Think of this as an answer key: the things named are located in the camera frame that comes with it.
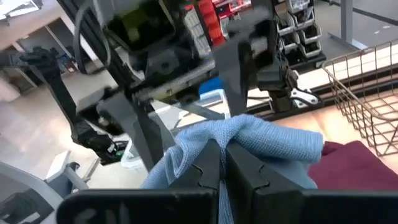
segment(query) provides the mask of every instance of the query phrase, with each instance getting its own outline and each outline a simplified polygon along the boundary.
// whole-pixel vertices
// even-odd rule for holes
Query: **blue microfiber towel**
[[[320,133],[286,128],[249,115],[227,120],[207,121],[183,130],[176,137],[176,146],[149,172],[144,189],[166,189],[192,164],[209,139],[221,148],[223,169],[226,146],[231,139],[264,161],[271,169],[307,189],[317,185],[308,176],[308,165],[318,162],[323,149]],[[231,207],[224,181],[220,183],[219,223],[233,223]]]

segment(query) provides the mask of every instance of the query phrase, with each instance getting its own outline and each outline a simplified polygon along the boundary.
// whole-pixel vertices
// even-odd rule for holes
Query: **metal wire basket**
[[[398,40],[322,65],[338,109],[376,155],[398,153]]]

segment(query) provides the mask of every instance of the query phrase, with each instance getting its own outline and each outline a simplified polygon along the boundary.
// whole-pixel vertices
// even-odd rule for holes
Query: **white bin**
[[[308,7],[310,0],[286,0],[286,8],[291,13],[302,11]]]
[[[312,34],[311,36],[308,36],[308,34],[305,33],[305,31],[307,29],[315,29],[315,31],[316,31],[315,35]],[[316,42],[322,35],[321,27],[319,27],[316,23],[314,23],[307,28],[299,30],[298,35],[300,36],[301,43],[310,44],[310,43]]]
[[[304,21],[299,21],[297,19],[298,13],[292,15],[294,23],[296,25],[296,27],[295,27],[296,30],[300,30],[300,29],[309,27],[310,25],[312,25],[315,22],[315,13],[313,11],[313,7],[306,9],[306,12],[308,14],[308,17]]]
[[[317,55],[320,54],[321,51],[322,51],[321,43],[319,43],[319,41],[314,42],[314,43],[311,43],[311,45],[315,45],[315,46],[316,46],[316,48],[313,49],[313,50],[311,50],[311,51],[307,51],[307,50],[305,49],[305,46],[306,46],[306,45],[302,45],[302,44],[299,44],[299,45],[298,45],[298,48],[300,49],[301,53],[303,53],[303,55],[304,55],[306,58],[312,58],[312,57],[314,57],[314,56],[317,56]]]
[[[287,27],[282,28],[279,23],[277,23],[277,30],[279,35],[289,34],[294,31],[294,20],[289,13],[285,13],[280,16],[281,22],[287,23]]]

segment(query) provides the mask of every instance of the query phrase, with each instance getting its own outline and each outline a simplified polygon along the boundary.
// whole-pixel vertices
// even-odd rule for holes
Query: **black cable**
[[[103,32],[100,32],[102,41],[104,42],[105,50],[106,50],[106,63],[103,67],[97,68],[96,70],[88,73],[84,64],[83,60],[81,58],[81,52],[80,52],[80,27],[81,27],[81,22],[83,21],[84,14],[85,12],[90,8],[92,5],[93,1],[92,0],[86,0],[83,5],[80,6],[79,10],[76,13],[76,22],[75,22],[75,34],[73,36],[73,49],[75,50],[75,59],[76,63],[78,65],[78,69],[80,73],[84,75],[96,75],[99,72],[102,72],[103,70],[106,70],[109,65],[111,64],[111,47],[109,46],[109,42],[106,39],[106,36]]]

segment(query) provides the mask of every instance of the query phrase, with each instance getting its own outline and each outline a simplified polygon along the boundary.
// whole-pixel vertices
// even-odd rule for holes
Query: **red fabric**
[[[360,141],[326,142],[320,163],[309,170],[319,189],[398,190],[398,175]]]

